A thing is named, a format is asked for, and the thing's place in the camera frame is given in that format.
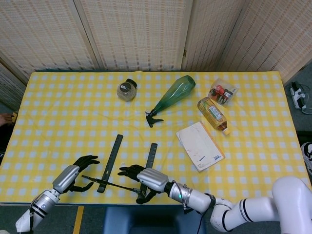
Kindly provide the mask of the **yellow white checkered tablecloth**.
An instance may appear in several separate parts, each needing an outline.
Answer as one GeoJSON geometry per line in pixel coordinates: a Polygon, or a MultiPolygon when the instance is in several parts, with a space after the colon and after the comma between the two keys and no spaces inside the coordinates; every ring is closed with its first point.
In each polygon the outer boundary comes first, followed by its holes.
{"type": "Polygon", "coordinates": [[[158,113],[163,121],[150,128],[145,112],[182,76],[183,72],[33,73],[0,166],[0,204],[30,203],[84,155],[96,155],[100,163],[85,169],[76,185],[88,184],[82,175],[102,177],[118,134],[123,140],[109,180],[126,187],[139,184],[119,176],[119,168],[144,166],[152,143],[158,145],[154,169],[233,202],[270,196],[272,184],[283,176],[310,183],[278,72],[191,72],[196,83],[191,94],[158,113]],[[117,88],[128,78],[137,83],[136,96],[123,101],[117,88]],[[227,136],[197,107],[218,78],[238,88],[228,105],[212,100],[227,119],[227,136]],[[176,136],[198,121],[225,155],[201,172],[176,136]]]}

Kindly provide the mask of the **woven bamboo screen panel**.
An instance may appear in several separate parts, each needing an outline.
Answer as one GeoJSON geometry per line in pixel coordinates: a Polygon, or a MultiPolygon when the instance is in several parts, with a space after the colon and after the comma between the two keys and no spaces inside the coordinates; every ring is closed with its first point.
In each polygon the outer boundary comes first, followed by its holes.
{"type": "Polygon", "coordinates": [[[219,71],[278,71],[287,83],[312,61],[312,0],[246,0],[219,71]]]}
{"type": "Polygon", "coordinates": [[[0,104],[18,111],[29,78],[0,53],[0,104]]]}
{"type": "Polygon", "coordinates": [[[77,2],[0,0],[0,53],[26,76],[99,68],[77,2]]]}
{"type": "Polygon", "coordinates": [[[193,0],[71,0],[96,69],[178,71],[193,0]]]}
{"type": "Polygon", "coordinates": [[[182,71],[216,71],[247,0],[193,0],[182,71]]]}

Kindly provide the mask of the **white power strip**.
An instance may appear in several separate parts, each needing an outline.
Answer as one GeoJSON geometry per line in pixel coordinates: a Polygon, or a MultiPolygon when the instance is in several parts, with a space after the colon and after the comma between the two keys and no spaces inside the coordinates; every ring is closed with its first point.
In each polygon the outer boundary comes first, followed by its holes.
{"type": "Polygon", "coordinates": [[[291,97],[296,109],[305,109],[305,92],[298,82],[292,82],[290,87],[291,97]]]}

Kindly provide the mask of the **black folding laptop stand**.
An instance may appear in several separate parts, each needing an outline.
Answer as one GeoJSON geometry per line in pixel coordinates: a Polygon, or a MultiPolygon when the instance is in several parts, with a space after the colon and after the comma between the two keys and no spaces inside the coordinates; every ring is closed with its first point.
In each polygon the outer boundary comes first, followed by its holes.
{"type": "Polygon", "coordinates": [[[107,185],[110,185],[110,186],[114,186],[114,187],[118,187],[121,189],[125,189],[128,191],[134,192],[134,193],[138,194],[138,198],[144,198],[147,196],[146,195],[147,187],[145,185],[141,185],[141,187],[139,189],[137,189],[137,188],[128,188],[128,187],[124,187],[121,185],[116,185],[116,184],[113,184],[113,183],[108,181],[110,174],[111,174],[111,171],[113,169],[113,165],[114,165],[115,159],[117,157],[122,139],[123,139],[123,135],[118,134],[116,137],[116,140],[114,142],[114,145],[112,147],[112,151],[110,153],[109,159],[107,161],[102,179],[91,178],[91,177],[86,176],[86,175],[82,175],[82,177],[99,184],[99,187],[97,189],[98,193],[103,193],[105,191],[107,185]]]}

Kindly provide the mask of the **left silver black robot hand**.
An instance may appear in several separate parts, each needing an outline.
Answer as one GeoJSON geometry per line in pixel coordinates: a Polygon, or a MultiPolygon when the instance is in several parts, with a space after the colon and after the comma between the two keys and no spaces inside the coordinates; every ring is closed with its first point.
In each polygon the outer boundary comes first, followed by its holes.
{"type": "Polygon", "coordinates": [[[99,164],[97,160],[98,156],[87,155],[82,156],[75,161],[74,164],[66,167],[60,175],[53,181],[53,189],[60,194],[71,192],[85,192],[93,186],[93,182],[90,182],[85,187],[75,185],[75,180],[80,172],[85,170],[91,164],[99,164]]]}

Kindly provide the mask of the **black white sneaker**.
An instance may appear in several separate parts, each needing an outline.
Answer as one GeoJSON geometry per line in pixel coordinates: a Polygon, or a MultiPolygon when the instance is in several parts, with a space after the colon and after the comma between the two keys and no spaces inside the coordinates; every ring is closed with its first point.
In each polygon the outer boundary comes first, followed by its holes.
{"type": "Polygon", "coordinates": [[[308,173],[312,176],[312,142],[304,143],[301,151],[308,173]]]}

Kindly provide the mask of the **blue padded seat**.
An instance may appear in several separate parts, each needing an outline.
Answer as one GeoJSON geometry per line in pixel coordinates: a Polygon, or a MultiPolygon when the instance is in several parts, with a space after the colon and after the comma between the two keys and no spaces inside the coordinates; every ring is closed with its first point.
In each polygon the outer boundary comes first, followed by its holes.
{"type": "Polygon", "coordinates": [[[103,234],[206,234],[201,215],[179,205],[129,205],[106,208],[103,234]]]}

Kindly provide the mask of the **white booklet orange edge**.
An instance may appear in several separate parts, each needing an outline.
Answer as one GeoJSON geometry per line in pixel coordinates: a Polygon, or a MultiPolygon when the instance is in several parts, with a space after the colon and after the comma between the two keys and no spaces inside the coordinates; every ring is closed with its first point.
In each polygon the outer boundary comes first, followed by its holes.
{"type": "Polygon", "coordinates": [[[225,159],[202,121],[179,130],[176,136],[199,172],[225,159]]]}

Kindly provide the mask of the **round glass jar black lid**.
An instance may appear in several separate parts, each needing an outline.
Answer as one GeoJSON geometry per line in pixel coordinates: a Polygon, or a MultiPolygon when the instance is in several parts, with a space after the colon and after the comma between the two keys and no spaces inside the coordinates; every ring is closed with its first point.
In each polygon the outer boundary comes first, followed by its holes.
{"type": "Polygon", "coordinates": [[[131,101],[137,94],[137,83],[132,79],[126,79],[117,88],[117,96],[123,101],[131,101]]]}

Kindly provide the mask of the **bare person hand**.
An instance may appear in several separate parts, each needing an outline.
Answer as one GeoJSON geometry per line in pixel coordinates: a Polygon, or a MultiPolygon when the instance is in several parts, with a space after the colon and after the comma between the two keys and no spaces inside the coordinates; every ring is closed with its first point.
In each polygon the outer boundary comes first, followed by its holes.
{"type": "Polygon", "coordinates": [[[8,113],[0,114],[0,127],[5,124],[12,124],[12,115],[8,113]]]}

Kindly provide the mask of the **green plastic spray bottle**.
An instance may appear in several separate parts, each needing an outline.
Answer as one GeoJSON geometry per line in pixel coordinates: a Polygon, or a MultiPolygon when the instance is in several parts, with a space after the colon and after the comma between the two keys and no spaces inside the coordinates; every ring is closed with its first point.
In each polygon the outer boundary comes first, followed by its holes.
{"type": "Polygon", "coordinates": [[[152,128],[155,123],[163,121],[162,119],[155,119],[154,116],[186,98],[194,88],[195,81],[191,76],[185,75],[177,79],[156,106],[149,113],[145,112],[149,127],[152,128]]]}

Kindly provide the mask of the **clear plastic box small items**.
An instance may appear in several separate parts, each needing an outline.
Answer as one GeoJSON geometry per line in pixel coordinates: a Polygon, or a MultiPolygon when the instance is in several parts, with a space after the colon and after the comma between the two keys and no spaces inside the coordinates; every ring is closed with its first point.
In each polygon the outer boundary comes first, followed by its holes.
{"type": "Polygon", "coordinates": [[[236,86],[218,78],[212,83],[208,93],[208,98],[222,106],[225,106],[232,101],[237,91],[238,88],[236,86]]]}

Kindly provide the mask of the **tea bottle yellow cap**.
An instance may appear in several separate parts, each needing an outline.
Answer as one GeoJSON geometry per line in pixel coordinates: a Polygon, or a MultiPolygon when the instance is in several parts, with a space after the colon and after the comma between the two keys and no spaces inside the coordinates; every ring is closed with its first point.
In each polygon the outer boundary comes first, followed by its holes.
{"type": "Polygon", "coordinates": [[[227,119],[210,98],[201,99],[197,103],[197,107],[214,129],[221,131],[226,136],[230,134],[227,119]]]}

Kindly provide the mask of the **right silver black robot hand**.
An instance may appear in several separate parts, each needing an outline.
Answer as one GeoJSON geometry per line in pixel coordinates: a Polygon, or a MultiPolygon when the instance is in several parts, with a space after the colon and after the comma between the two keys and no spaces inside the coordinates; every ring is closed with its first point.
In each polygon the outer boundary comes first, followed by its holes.
{"type": "Polygon", "coordinates": [[[136,180],[150,190],[144,198],[136,199],[136,203],[140,205],[149,202],[157,194],[163,193],[166,184],[169,183],[167,175],[153,168],[145,168],[135,164],[130,167],[120,167],[119,170],[119,176],[126,176],[136,180]]]}

